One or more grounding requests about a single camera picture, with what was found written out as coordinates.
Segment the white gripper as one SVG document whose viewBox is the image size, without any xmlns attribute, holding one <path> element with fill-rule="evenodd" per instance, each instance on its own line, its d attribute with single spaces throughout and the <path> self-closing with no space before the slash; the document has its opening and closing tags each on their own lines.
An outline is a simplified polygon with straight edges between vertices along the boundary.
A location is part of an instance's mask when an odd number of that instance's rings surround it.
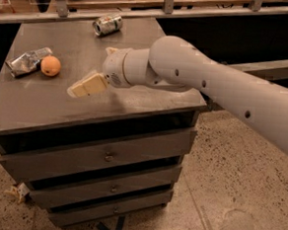
<svg viewBox="0 0 288 230">
<path fill-rule="evenodd" d="M 103 73 L 94 71 L 87 74 L 84 78 L 73 83 L 68 89 L 67 94 L 74 98 L 90 96 L 108 88 L 108 84 L 116 88 L 129 88 L 124 75 L 123 65 L 130 48 L 118 49 L 116 47 L 107 47 L 107 58 L 103 64 Z"/>
</svg>

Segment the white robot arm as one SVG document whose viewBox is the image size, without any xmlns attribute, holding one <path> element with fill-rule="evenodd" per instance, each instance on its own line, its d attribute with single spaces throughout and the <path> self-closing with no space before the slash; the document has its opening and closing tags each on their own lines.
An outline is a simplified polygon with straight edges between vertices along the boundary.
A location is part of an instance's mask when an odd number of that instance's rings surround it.
<svg viewBox="0 0 288 230">
<path fill-rule="evenodd" d="M 193 88 L 288 155 L 287 88 L 219 64 L 176 36 L 156 39 L 150 48 L 109 47 L 106 51 L 102 71 L 70 86 L 70 96 L 89 96 L 109 86 L 143 85 L 173 91 Z"/>
</svg>

